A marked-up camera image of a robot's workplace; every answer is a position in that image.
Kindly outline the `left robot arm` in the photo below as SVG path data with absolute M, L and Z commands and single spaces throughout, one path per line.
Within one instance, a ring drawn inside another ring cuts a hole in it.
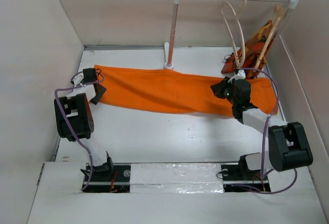
M 103 181 L 114 177 L 115 169 L 111 157 L 106 153 L 106 161 L 94 163 L 93 154 L 83 139 L 90 139 L 95 125 L 90 109 L 91 104 L 98 104 L 106 92 L 101 85 L 104 77 L 99 68 L 85 68 L 75 74 L 70 83 L 71 88 L 59 88 L 54 91 L 54 110 L 57 131 L 61 138 L 77 142 L 89 157 L 89 165 L 82 170 L 85 176 L 97 176 Z

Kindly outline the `orange trousers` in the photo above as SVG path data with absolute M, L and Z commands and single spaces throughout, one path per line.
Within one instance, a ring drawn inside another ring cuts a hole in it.
M 96 65 L 106 92 L 104 104 L 156 113 L 232 114 L 232 105 L 217 98 L 210 86 L 223 78 L 184 74 L 168 69 L 132 69 Z M 268 78 L 248 80 L 251 102 L 266 114 L 277 113 L 277 99 Z

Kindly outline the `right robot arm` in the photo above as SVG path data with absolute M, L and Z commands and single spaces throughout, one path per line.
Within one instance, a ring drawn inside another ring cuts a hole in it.
M 271 169 L 283 172 L 312 165 L 314 158 L 303 125 L 274 118 L 252 104 L 247 80 L 226 77 L 211 85 L 211 90 L 231 103 L 234 118 L 261 132 L 263 141 L 268 140 L 268 151 L 261 154 L 261 160 L 268 157 Z

